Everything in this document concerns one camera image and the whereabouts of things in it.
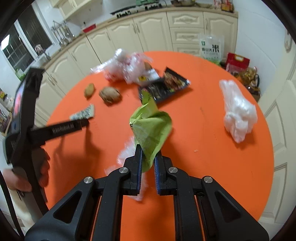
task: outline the drawer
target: drawer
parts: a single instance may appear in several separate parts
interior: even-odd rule
[[[204,27],[203,12],[196,12],[196,11],[167,12],[167,16],[168,16],[168,23],[170,27],[189,27],[189,28]]]
[[[188,53],[200,56],[200,46],[196,44],[173,44],[173,50],[180,53]]]
[[[170,28],[173,44],[199,44],[203,28]]]

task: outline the metal screw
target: metal screw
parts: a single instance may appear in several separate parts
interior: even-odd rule
[[[205,181],[206,183],[211,183],[211,182],[213,182],[213,179],[212,179],[211,177],[205,177],[205,178],[204,178],[204,181]]]
[[[176,173],[176,172],[178,171],[178,168],[176,168],[176,167],[170,167],[170,168],[168,169],[168,171],[169,171],[170,173]]]
[[[83,181],[85,183],[91,183],[93,181],[93,178],[92,177],[86,177],[86,178],[83,179]]]
[[[127,167],[121,167],[121,168],[119,168],[119,172],[120,173],[127,173],[128,172],[128,168]]]

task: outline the green snack bag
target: green snack bag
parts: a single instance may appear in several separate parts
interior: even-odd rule
[[[172,119],[168,113],[159,111],[153,98],[142,91],[142,106],[130,118],[130,126],[135,136],[135,144],[140,144],[145,154],[142,172],[148,171],[156,154],[162,148],[172,129]]]

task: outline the white plastic bag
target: white plastic bag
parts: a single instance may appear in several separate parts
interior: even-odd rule
[[[230,132],[236,143],[244,140],[257,122],[255,105],[251,104],[241,93],[233,80],[220,80],[220,89],[224,96],[224,126]]]
[[[125,80],[128,84],[137,82],[138,77],[145,74],[144,61],[152,61],[142,53],[128,53],[117,49],[113,58],[91,69],[92,73],[103,72],[106,80],[116,82]]]
[[[116,170],[119,167],[123,167],[125,160],[128,157],[134,156],[135,152],[136,152],[135,140],[134,140],[134,137],[130,137],[130,140],[124,144],[124,149],[117,156],[117,164],[118,165],[117,166],[113,165],[113,166],[110,166],[109,168],[105,169],[106,175],[109,175],[110,172]],[[140,193],[137,196],[129,196],[129,197],[131,197],[139,202],[142,201],[143,196],[144,196],[144,192],[147,187],[148,187],[148,184],[146,181],[146,174],[142,173]]]

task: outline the clear plastic bag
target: clear plastic bag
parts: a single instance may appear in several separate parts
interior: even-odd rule
[[[201,57],[219,64],[224,54],[224,36],[200,35]]]
[[[257,122],[255,105],[251,104],[241,93],[233,80],[220,80],[220,89],[224,96],[224,126],[230,132],[236,143],[244,140]]]
[[[116,170],[119,167],[123,167],[125,160],[128,157],[134,156],[135,152],[136,152],[135,140],[134,140],[134,137],[130,137],[130,140],[124,144],[124,149],[117,156],[118,165],[117,166],[113,165],[105,169],[106,175],[109,175],[110,172]],[[140,193],[137,196],[129,196],[129,197],[139,202],[142,201],[144,197],[144,192],[147,187],[148,187],[148,184],[146,180],[146,174],[142,173]]]
[[[125,80],[128,84],[138,82],[138,77],[145,74],[144,61],[152,61],[142,53],[128,53],[117,49],[113,58],[91,69],[92,73],[103,72],[109,82]]]

